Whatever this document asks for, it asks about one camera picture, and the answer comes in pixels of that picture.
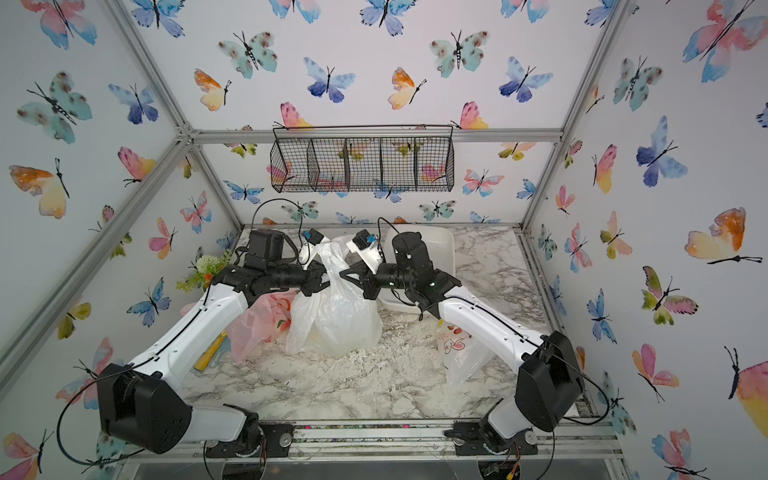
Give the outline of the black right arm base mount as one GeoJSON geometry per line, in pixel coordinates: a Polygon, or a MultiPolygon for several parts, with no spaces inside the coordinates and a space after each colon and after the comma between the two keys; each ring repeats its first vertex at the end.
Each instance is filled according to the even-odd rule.
{"type": "Polygon", "coordinates": [[[532,424],[513,399],[500,400],[477,421],[455,421],[443,431],[458,456],[534,455],[538,453],[532,424]]]}

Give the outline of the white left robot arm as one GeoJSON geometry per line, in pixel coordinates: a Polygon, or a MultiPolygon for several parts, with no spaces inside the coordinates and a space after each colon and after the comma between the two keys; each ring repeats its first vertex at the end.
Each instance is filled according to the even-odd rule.
{"type": "Polygon", "coordinates": [[[302,248],[286,258],[286,235],[251,231],[247,246],[213,276],[200,300],[166,334],[127,365],[105,367],[96,381],[102,433],[155,454],[180,443],[211,441],[227,458],[259,453],[264,440],[257,413],[236,406],[192,406],[180,391],[215,338],[259,298],[291,289],[311,296],[329,286],[317,258],[328,238],[315,229],[302,237],[302,248]]]}

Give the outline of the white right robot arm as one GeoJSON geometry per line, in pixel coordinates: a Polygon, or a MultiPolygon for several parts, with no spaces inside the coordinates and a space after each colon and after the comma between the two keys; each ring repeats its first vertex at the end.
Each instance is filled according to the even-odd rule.
{"type": "Polygon", "coordinates": [[[481,301],[459,279],[434,266],[420,233],[393,238],[391,263],[367,230],[347,246],[360,259],[340,276],[360,288],[364,298],[374,300],[383,289],[401,290],[421,312],[466,331],[515,372],[513,396],[497,402],[479,422],[489,451],[508,450],[533,428],[554,431],[584,392],[583,374],[564,334],[526,328],[481,301]]]}

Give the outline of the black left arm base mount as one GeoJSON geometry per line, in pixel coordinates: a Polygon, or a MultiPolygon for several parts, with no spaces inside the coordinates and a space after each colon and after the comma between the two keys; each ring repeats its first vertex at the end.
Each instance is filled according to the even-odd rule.
{"type": "Polygon", "coordinates": [[[234,405],[225,404],[245,414],[246,420],[239,436],[231,442],[206,443],[207,457],[218,459],[286,458],[293,443],[293,423],[262,422],[255,412],[234,405]]]}

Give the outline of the lemon print plastic bag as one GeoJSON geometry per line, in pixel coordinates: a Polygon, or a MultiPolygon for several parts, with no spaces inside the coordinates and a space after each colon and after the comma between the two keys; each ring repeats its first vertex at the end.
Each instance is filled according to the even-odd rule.
{"type": "Polygon", "coordinates": [[[299,293],[293,300],[287,354],[314,351],[343,357],[378,344],[383,322],[377,303],[366,300],[360,288],[340,277],[349,267],[347,242],[351,239],[350,235],[339,236],[319,245],[317,256],[326,268],[329,287],[310,296],[299,293]]]}

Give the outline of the pink plastic bag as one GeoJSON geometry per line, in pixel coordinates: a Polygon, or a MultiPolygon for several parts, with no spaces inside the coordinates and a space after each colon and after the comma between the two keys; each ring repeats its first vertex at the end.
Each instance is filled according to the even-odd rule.
{"type": "Polygon", "coordinates": [[[262,295],[248,307],[241,295],[209,299],[205,306],[190,307],[190,325],[173,342],[171,350],[194,364],[221,332],[226,332],[236,365],[251,356],[258,345],[275,341],[291,326],[295,292],[262,295]]]}

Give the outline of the clear white plastic bag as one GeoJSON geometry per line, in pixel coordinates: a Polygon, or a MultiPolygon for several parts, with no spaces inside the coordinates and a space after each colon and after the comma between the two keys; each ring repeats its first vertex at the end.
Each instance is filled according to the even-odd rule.
{"type": "Polygon", "coordinates": [[[446,370],[446,381],[457,387],[481,370],[495,354],[466,330],[438,322],[436,348],[446,370]]]}

